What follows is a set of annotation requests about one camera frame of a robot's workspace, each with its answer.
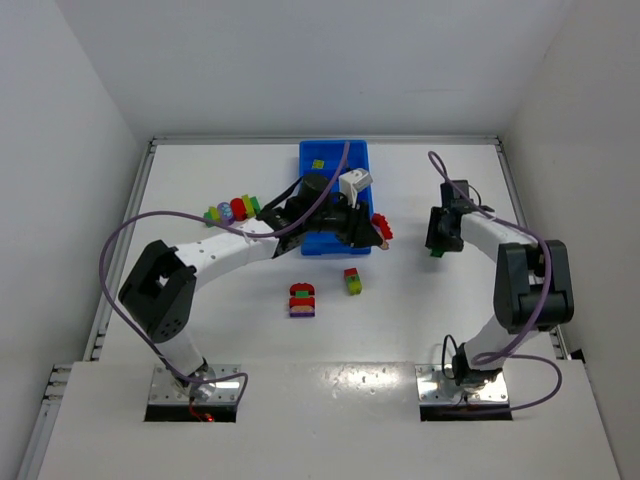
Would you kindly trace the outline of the red round lego brick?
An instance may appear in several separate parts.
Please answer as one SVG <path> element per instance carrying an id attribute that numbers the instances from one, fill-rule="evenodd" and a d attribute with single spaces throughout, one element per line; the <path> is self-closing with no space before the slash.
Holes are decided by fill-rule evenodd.
<path id="1" fill-rule="evenodd" d="M 237 222 L 248 218 L 245 203 L 242 198 L 234 198 L 230 201 L 231 212 Z"/>

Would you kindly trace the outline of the blue divided plastic tray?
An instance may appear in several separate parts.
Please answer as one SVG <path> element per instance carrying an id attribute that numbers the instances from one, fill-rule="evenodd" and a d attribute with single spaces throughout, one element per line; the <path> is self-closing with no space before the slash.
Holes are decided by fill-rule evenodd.
<path id="1" fill-rule="evenodd" d="M 299 144 L 299 175 L 321 173 L 331 179 L 338 167 L 346 140 L 304 140 Z M 312 169 L 315 159 L 324 161 L 323 169 Z M 365 140 L 349 140 L 347 161 L 342 169 L 363 168 L 370 170 L 368 145 Z M 301 247 L 301 254 L 306 257 L 327 255 L 364 256 L 371 253 L 370 247 L 352 248 L 339 242 L 332 233 L 309 233 Z"/>

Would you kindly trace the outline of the lime lego brick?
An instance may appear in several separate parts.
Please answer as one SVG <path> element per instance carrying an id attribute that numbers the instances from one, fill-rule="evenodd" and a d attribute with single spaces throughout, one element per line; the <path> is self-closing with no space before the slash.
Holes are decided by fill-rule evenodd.
<path id="1" fill-rule="evenodd" d="M 345 277 L 347 290 L 350 295 L 359 295 L 362 292 L 362 283 L 358 274 Z"/>

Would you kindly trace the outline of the purple round lego brick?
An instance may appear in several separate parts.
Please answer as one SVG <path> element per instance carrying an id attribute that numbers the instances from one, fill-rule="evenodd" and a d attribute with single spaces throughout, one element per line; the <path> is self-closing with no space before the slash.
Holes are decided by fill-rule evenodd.
<path id="1" fill-rule="evenodd" d="M 221 202 L 217 205 L 219 220 L 222 224 L 231 225 L 235 222 L 235 216 L 228 202 Z"/>

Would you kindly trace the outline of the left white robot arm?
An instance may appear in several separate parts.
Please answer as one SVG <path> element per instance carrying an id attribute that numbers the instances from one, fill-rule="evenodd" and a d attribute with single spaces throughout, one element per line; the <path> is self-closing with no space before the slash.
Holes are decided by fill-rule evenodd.
<path id="1" fill-rule="evenodd" d="M 148 244 L 118 293 L 120 304 L 183 389 L 212 378 L 189 335 L 193 298 L 201 287 L 250 263 L 271 260 L 302 246 L 308 234 L 328 233 L 350 248 L 383 248 L 386 223 L 371 219 L 359 199 L 372 178 L 362 168 L 338 176 L 338 191 L 320 173 L 307 173 L 238 227 L 194 243 Z"/>

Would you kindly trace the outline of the metal base plate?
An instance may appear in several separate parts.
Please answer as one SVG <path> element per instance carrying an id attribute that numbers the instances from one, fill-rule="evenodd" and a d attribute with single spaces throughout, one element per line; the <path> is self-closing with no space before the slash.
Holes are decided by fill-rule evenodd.
<path id="1" fill-rule="evenodd" d="M 457 385 L 448 379 L 451 366 L 442 371 L 439 364 L 417 364 L 416 384 L 421 406 L 509 405 L 509 394 L 504 374 L 499 372 L 491 380 L 478 384 Z"/>
<path id="2" fill-rule="evenodd" d="M 209 383 L 182 386 L 164 366 L 156 366 L 151 379 L 148 404 L 153 406 L 187 406 L 190 401 L 204 406 L 231 406 L 239 397 L 242 380 L 240 365 L 214 364 L 204 378 Z"/>

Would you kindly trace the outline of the purple base lego brick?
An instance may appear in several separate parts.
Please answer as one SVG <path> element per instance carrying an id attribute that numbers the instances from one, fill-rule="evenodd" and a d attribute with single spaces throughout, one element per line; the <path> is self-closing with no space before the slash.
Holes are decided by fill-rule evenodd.
<path id="1" fill-rule="evenodd" d="M 313 318 L 315 308 L 309 305 L 293 306 L 289 308 L 289 316 L 291 318 Z"/>

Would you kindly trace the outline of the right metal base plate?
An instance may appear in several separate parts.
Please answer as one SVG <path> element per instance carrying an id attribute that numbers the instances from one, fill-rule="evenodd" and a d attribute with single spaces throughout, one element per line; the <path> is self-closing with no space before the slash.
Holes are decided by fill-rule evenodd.
<path id="1" fill-rule="evenodd" d="M 451 366 L 442 371 L 439 364 L 417 364 L 416 384 L 421 406 L 509 405 L 509 394 L 504 374 L 499 372 L 491 380 L 478 384 L 457 385 L 448 379 Z"/>

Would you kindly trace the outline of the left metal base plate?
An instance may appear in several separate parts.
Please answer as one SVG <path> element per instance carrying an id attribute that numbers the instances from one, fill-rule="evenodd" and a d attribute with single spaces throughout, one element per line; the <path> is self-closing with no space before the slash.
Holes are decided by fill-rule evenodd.
<path id="1" fill-rule="evenodd" d="M 231 406 L 239 397 L 242 380 L 240 365 L 214 364 L 204 378 L 209 383 L 182 386 L 164 366 L 156 366 L 151 379 L 148 404 L 153 406 L 187 406 L 190 401 L 204 406 Z"/>

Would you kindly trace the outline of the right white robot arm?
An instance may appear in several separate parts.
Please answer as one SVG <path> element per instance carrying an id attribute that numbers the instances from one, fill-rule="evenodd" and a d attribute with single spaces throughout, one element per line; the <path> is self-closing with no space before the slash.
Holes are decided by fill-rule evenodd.
<path id="1" fill-rule="evenodd" d="M 440 185 L 441 205 L 431 209 L 425 246 L 440 258 L 470 244 L 495 264 L 493 315 L 454 346 L 451 360 L 451 380 L 475 388 L 493 380 L 522 343 L 571 321 L 575 306 L 566 245 L 494 217 L 469 191 L 465 180 Z"/>

